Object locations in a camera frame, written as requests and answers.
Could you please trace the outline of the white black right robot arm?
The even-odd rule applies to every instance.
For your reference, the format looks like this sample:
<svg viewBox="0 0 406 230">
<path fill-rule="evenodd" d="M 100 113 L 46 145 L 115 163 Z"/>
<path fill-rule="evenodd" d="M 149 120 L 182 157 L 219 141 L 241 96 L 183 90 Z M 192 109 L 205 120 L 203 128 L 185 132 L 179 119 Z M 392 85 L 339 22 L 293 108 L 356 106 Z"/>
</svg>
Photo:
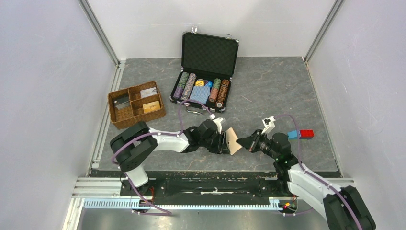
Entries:
<svg viewBox="0 0 406 230">
<path fill-rule="evenodd" d="M 261 151 L 274 159 L 277 191 L 296 195 L 304 200 L 326 221 L 331 230 L 374 230 L 376 223 L 357 188 L 333 184 L 308 169 L 292 154 L 289 138 L 275 133 L 268 138 L 261 130 L 237 139 L 250 152 Z"/>
</svg>

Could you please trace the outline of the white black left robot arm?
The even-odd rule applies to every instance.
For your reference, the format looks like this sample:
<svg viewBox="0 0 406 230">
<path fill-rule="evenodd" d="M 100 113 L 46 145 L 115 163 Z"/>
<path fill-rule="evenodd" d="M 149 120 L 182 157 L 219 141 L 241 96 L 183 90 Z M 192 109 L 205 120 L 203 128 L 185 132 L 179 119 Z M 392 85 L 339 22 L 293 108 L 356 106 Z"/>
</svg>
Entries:
<svg viewBox="0 0 406 230">
<path fill-rule="evenodd" d="M 207 119 L 177 132 L 160 131 L 146 122 L 138 122 L 111 140 L 112 162 L 132 182 L 132 189 L 145 195 L 150 190 L 150 181 L 142 163 L 154 151 L 189 153 L 205 148 L 210 153 L 229 154 L 223 122 L 223 118 Z"/>
</svg>

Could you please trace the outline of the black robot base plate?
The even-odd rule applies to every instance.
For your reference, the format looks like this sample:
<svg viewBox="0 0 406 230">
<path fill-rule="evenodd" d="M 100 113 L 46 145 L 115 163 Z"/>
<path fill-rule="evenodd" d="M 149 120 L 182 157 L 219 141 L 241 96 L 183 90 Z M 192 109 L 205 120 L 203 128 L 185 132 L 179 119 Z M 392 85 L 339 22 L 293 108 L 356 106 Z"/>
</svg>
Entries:
<svg viewBox="0 0 406 230">
<path fill-rule="evenodd" d="M 121 196 L 141 194 L 155 205 L 254 205 L 296 197 L 280 190 L 273 171 L 148 171 L 148 182 L 133 189 L 121 177 Z"/>
</svg>

